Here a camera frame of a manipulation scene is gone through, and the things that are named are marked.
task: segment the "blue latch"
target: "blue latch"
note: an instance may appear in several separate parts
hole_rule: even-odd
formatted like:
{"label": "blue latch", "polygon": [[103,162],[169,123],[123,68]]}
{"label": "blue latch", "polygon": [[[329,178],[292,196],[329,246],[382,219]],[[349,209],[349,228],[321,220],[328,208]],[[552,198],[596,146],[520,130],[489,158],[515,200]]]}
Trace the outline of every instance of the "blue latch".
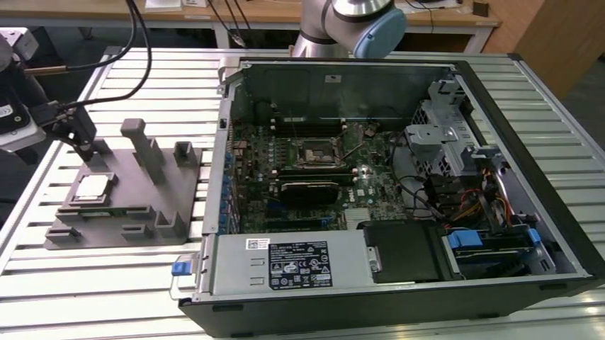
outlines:
{"label": "blue latch", "polygon": [[173,263],[173,276],[187,276],[191,275],[191,262],[175,262]]}
{"label": "blue latch", "polygon": [[528,229],[528,235],[529,235],[529,238],[532,239],[532,242],[535,244],[535,246],[537,244],[540,244],[540,242],[543,241],[541,237],[540,237],[540,234],[539,234],[539,230],[533,229],[533,228],[529,228]]}
{"label": "blue latch", "polygon": [[480,233],[474,230],[457,230],[448,235],[448,242],[453,249],[460,247],[481,247],[484,242]]}

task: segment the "white sticker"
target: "white sticker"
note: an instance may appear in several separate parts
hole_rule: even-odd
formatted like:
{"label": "white sticker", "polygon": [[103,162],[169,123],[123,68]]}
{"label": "white sticker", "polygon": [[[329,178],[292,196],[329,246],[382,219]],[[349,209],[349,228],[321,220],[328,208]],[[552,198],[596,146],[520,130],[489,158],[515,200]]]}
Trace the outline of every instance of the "white sticker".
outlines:
{"label": "white sticker", "polygon": [[246,239],[246,250],[269,249],[271,239]]}
{"label": "white sticker", "polygon": [[186,16],[186,19],[210,20],[210,16]]}

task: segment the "motherboard chip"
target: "motherboard chip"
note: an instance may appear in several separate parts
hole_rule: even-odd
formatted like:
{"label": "motherboard chip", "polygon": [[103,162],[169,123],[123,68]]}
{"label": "motherboard chip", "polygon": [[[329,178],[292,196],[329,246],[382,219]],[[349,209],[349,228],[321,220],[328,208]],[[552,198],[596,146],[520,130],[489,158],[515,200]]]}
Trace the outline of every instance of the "motherboard chip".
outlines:
{"label": "motherboard chip", "polygon": [[297,167],[304,169],[338,168],[342,166],[342,146],[336,138],[298,141]]}

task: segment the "motherboard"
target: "motherboard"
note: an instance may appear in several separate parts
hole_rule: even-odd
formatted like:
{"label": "motherboard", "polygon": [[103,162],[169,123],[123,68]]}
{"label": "motherboard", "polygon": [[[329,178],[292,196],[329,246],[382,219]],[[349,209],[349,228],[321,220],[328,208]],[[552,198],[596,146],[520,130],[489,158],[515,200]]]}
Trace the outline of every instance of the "motherboard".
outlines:
{"label": "motherboard", "polygon": [[356,229],[409,216],[378,122],[234,126],[241,233]]}

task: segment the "white table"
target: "white table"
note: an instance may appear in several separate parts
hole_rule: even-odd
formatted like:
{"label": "white table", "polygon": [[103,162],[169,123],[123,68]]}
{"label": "white table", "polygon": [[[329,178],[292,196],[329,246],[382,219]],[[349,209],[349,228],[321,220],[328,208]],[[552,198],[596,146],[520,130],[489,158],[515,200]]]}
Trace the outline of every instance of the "white table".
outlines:
{"label": "white table", "polygon": [[[44,233],[67,196],[82,161],[55,142],[0,231],[0,332],[4,339],[203,340],[198,325],[170,299],[170,265],[199,250],[213,159],[219,96],[217,68],[225,56],[285,57],[284,50],[155,49],[154,71],[131,99],[89,107],[111,147],[126,147],[119,127],[126,118],[147,121],[146,133],[161,146],[190,140],[205,149],[190,241],[181,246],[48,251]],[[552,180],[601,254],[605,254],[605,154],[545,90],[524,63],[505,55],[400,53],[402,59],[465,59],[480,76],[515,130]],[[146,65],[143,49],[99,69],[82,99],[129,91]],[[491,134],[485,124],[477,126]],[[183,290],[194,282],[179,283]],[[603,339],[605,292],[560,297],[509,317],[374,327],[269,339]]]}

